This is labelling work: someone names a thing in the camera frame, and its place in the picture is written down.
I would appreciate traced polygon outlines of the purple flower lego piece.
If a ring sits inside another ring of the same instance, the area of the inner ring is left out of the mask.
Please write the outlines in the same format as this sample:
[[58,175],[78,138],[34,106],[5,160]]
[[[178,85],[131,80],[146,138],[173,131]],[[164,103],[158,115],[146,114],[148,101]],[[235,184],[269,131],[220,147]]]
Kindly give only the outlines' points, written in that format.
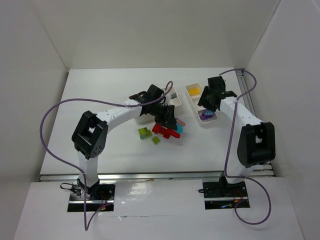
[[215,112],[212,110],[206,109],[202,112],[202,114],[207,115],[207,120],[208,120],[208,119],[211,119],[215,115]]

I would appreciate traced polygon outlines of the red lego cluster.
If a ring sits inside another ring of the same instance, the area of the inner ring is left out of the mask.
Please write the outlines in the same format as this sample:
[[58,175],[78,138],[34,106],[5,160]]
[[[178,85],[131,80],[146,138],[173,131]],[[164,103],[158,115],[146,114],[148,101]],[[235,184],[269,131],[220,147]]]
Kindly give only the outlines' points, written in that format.
[[155,134],[160,134],[164,138],[169,139],[172,136],[172,129],[161,126],[160,124],[155,124],[152,128],[152,132]]

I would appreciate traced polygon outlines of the red rounded lego brick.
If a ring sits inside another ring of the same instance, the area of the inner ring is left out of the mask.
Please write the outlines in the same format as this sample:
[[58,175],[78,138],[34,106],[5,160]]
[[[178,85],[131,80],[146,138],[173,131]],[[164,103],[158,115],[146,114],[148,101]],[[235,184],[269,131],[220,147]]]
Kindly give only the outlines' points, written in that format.
[[179,139],[181,137],[180,133],[176,132],[174,129],[171,129],[171,128],[167,130],[167,133],[168,133],[169,137],[174,137],[177,139]]

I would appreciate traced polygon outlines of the yellow lego brick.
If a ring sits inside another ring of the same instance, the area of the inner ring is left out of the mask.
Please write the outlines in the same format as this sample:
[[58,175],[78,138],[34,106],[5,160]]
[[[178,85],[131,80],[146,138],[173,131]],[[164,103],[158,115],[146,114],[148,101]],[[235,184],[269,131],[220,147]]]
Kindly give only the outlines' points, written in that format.
[[198,87],[190,88],[190,89],[188,90],[188,93],[189,93],[189,95],[190,95],[191,97],[193,97],[193,96],[198,96],[198,95],[201,94],[201,89],[198,88]]

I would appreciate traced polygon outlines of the teal rounded lego brick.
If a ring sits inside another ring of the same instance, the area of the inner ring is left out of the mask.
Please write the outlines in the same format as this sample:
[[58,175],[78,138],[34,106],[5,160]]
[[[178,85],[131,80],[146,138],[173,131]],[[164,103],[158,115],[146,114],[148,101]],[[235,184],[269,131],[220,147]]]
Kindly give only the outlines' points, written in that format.
[[177,126],[177,130],[175,130],[175,131],[178,134],[181,134],[183,132],[183,128],[186,124],[178,118],[176,118],[175,120],[176,120],[176,126]]

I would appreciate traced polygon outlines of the small green square lego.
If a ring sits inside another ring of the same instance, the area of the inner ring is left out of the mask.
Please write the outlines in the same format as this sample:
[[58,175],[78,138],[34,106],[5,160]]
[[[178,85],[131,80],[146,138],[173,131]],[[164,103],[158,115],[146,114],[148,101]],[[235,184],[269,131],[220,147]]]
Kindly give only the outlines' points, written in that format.
[[157,145],[160,143],[160,139],[157,136],[153,137],[151,141],[153,142],[154,145]]

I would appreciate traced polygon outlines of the purple lego brick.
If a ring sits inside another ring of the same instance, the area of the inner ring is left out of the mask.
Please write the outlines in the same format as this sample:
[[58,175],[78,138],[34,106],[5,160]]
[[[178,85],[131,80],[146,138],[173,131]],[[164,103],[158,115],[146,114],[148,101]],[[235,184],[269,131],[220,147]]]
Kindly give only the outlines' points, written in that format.
[[200,119],[201,119],[202,121],[205,121],[205,120],[208,119],[208,116],[205,115],[205,114],[201,114],[199,117],[200,117]]

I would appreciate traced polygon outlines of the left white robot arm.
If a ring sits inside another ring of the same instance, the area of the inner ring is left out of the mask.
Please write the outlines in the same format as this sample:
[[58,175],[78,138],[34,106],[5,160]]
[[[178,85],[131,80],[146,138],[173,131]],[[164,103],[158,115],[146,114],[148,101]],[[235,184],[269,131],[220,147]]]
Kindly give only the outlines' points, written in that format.
[[99,113],[88,110],[82,114],[71,140],[81,169],[77,184],[86,192],[88,199],[92,199],[99,191],[98,156],[106,146],[108,133],[142,115],[153,116],[155,123],[166,129],[178,129],[175,106],[165,92],[154,84],[148,90],[130,96],[120,106]]

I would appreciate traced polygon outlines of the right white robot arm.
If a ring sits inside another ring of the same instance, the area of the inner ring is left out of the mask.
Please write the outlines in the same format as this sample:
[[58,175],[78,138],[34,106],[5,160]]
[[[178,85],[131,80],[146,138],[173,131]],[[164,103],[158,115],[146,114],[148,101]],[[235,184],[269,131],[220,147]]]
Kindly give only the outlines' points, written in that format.
[[224,170],[218,181],[220,192],[228,196],[240,189],[258,166],[275,159],[275,127],[254,116],[233,91],[227,91],[221,76],[207,81],[198,105],[231,120]]

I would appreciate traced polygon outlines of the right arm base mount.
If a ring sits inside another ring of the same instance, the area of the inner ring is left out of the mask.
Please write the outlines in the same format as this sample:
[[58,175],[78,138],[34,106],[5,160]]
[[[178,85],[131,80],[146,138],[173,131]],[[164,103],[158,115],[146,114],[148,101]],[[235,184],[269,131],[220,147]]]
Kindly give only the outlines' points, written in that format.
[[222,210],[238,208],[250,208],[247,187],[244,181],[228,185],[217,182],[203,182],[198,190],[204,197],[206,210]]

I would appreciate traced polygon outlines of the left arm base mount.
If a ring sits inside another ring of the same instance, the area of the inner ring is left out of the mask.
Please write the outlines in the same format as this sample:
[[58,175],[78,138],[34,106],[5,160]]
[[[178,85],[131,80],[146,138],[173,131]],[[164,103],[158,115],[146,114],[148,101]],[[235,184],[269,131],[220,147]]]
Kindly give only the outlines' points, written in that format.
[[86,197],[86,211],[95,212],[101,208],[101,212],[114,211],[114,199],[116,185],[114,183],[101,184],[91,194],[85,195],[80,186],[73,183],[61,183],[62,190],[69,191],[67,212],[79,213],[84,211],[84,199]]

